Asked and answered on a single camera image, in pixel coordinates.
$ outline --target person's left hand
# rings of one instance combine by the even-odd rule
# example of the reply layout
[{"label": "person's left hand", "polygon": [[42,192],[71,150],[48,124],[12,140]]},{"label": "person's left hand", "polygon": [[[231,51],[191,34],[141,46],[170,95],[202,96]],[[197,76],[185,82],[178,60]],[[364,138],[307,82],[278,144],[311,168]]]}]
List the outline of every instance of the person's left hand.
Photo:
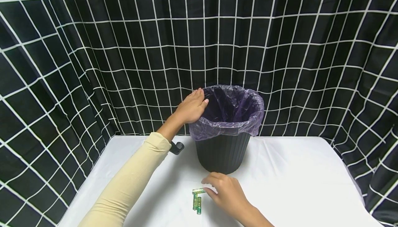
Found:
[{"label": "person's left hand", "polygon": [[209,99],[205,99],[204,91],[199,88],[189,94],[176,109],[174,115],[184,123],[196,122],[203,114]]}]

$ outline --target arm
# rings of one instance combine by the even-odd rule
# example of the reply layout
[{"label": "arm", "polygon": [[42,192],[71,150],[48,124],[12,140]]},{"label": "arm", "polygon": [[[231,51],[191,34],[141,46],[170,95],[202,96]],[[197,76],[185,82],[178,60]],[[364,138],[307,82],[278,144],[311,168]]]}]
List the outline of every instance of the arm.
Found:
[{"label": "arm", "polygon": [[203,188],[221,209],[244,227],[274,227],[249,203],[237,179],[211,172],[202,183],[209,183],[217,190],[215,193],[210,188]]},{"label": "arm", "polygon": [[193,91],[157,132],[117,172],[79,224],[79,227],[121,227],[155,169],[165,159],[176,133],[203,114],[208,100],[202,89]]}]

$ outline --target purple plastic bag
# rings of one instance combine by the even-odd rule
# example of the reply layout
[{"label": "purple plastic bag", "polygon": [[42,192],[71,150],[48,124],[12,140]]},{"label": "purple plastic bag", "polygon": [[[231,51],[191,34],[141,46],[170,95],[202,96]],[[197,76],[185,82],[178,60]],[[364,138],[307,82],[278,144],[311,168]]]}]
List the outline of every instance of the purple plastic bag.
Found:
[{"label": "purple plastic bag", "polygon": [[195,141],[243,132],[258,135],[264,101],[256,91],[237,85],[214,85],[203,90],[209,104],[199,120],[189,124]]}]

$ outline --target hand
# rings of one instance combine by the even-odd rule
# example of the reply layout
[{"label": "hand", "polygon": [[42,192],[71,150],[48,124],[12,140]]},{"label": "hand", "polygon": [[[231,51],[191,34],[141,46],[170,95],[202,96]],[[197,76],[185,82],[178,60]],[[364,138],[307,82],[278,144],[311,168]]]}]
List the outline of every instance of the hand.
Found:
[{"label": "hand", "polygon": [[210,188],[203,188],[221,209],[235,219],[239,219],[241,214],[251,207],[242,187],[235,178],[219,172],[211,172],[202,180],[202,183],[209,183],[217,190],[215,193]]},{"label": "hand", "polygon": [[216,190],[203,188],[214,202],[244,227],[273,227],[273,225],[246,199],[242,187],[235,178],[219,172],[211,172],[202,183],[211,184]]},{"label": "hand", "polygon": [[173,115],[182,120],[183,123],[196,122],[201,117],[209,103],[209,99],[204,99],[205,93],[201,88],[194,90],[179,104]]}]

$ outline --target black handle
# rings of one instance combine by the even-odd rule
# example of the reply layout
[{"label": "black handle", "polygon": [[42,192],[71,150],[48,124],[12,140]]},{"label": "black handle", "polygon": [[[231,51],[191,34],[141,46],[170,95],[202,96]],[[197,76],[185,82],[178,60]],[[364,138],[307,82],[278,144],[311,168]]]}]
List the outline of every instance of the black handle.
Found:
[{"label": "black handle", "polygon": [[172,147],[170,148],[170,152],[171,153],[173,153],[173,154],[175,154],[175,155],[178,155],[178,154],[180,154],[181,153],[181,151],[183,150],[185,148],[185,146],[184,146],[184,144],[182,144],[181,142],[178,142],[178,143],[173,143],[172,142]]}]

